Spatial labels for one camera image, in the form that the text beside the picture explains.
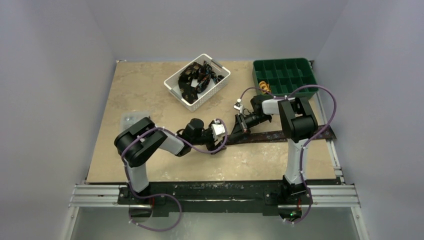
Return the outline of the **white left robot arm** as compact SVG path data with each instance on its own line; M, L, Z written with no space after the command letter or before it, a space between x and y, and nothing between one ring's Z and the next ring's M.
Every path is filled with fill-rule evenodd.
M129 197L138 205L149 199L147 161L157 150L182 157L191 150L204 154L215 154L225 149L228 129L223 120L216 118L208 126L201 119L193 118L185 128L171 132L157 126L149 117L144 117L121 132L114 146L124 164Z

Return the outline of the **maroon blue floral tie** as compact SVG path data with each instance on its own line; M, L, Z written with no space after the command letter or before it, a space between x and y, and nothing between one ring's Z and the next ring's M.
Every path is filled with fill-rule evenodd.
M314 140L335 140L337 139L335 132L329 126ZM243 133L238 136L228 136L226 146L241 145L241 144L256 144L256 143L283 143L287 142L288 138L282 130L266 131L258 133Z

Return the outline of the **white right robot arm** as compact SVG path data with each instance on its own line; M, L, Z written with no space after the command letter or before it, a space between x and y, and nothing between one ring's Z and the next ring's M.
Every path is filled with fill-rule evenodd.
M228 137L228 143L235 143L251 133L251 128L265 121L272 121L278 115L282 133L288 142L287 167L282 178L280 196L288 204L294 203L306 191L304 169L308 148L306 143L318 129L318 122L306 97L276 99L256 95L250 100L252 112L243 114L241 101L234 105L239 113Z

